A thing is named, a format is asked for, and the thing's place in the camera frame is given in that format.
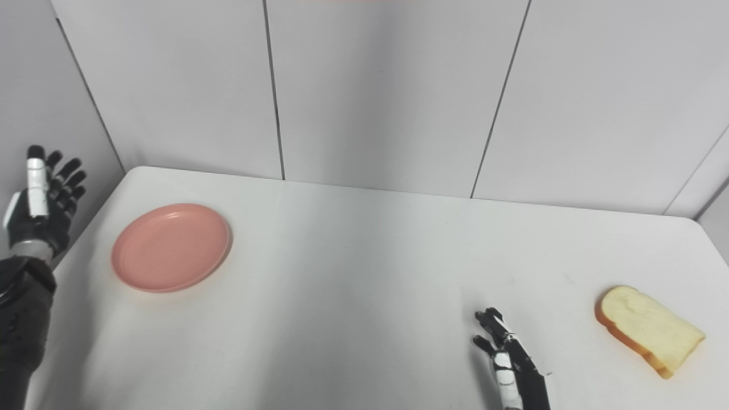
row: bread slice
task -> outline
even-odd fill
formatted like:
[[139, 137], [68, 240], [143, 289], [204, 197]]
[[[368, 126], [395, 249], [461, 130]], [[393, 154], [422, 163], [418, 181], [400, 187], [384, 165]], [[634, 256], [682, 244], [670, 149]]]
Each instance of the bread slice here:
[[597, 320], [670, 379], [706, 335], [653, 298], [629, 286], [608, 290], [595, 308]]

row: pink plate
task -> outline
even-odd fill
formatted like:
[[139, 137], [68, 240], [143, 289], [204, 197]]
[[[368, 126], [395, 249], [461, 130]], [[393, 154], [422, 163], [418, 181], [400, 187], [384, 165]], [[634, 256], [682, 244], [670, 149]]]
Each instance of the pink plate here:
[[112, 249], [112, 267], [127, 285], [173, 292], [205, 279], [225, 257], [230, 232], [207, 206], [174, 204], [129, 224]]

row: white table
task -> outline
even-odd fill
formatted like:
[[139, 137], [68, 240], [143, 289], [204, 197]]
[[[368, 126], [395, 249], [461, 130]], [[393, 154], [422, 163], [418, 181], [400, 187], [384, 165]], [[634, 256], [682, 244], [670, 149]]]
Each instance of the white table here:
[[[177, 293], [123, 285], [117, 235], [177, 202], [227, 219], [227, 260]], [[729, 407], [729, 268], [686, 219], [137, 168], [56, 274], [33, 410], [497, 409], [470, 344], [487, 306], [556, 408]], [[594, 319], [618, 284], [706, 333], [673, 379]]]

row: robotic hand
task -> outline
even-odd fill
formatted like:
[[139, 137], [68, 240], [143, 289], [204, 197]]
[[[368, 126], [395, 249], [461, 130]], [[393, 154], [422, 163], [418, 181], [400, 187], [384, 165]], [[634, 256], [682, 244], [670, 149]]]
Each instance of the robotic hand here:
[[482, 336], [473, 337], [473, 343], [494, 364], [504, 410], [550, 410], [545, 378], [516, 335], [506, 327], [501, 312], [491, 307], [476, 312], [476, 320], [494, 340], [491, 343]]
[[28, 187], [13, 195], [3, 219], [11, 255], [0, 260], [0, 409], [22, 410], [40, 365], [56, 283], [50, 261], [69, 246], [69, 228], [86, 177], [70, 160], [52, 176], [61, 152], [28, 148]]

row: white wall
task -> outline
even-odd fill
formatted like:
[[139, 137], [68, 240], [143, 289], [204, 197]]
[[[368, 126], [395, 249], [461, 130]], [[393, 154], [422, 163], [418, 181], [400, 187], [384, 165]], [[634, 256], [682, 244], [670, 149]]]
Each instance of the white wall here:
[[475, 196], [666, 211], [729, 124], [728, 15], [724, 0], [534, 0]]
[[724, 189], [698, 219], [714, 246], [729, 263], [729, 189]]
[[470, 195], [526, 0], [268, 4], [287, 179]]
[[[126, 166], [695, 216], [723, 0], [53, 0]], [[283, 162], [275, 107], [280, 119]]]
[[[78, 156], [89, 177], [78, 237], [123, 176], [73, 57], [45, 0], [0, 1], [0, 208], [23, 188], [28, 145]], [[0, 258], [7, 235], [0, 234]]]
[[281, 178], [261, 0], [54, 0], [124, 167]]

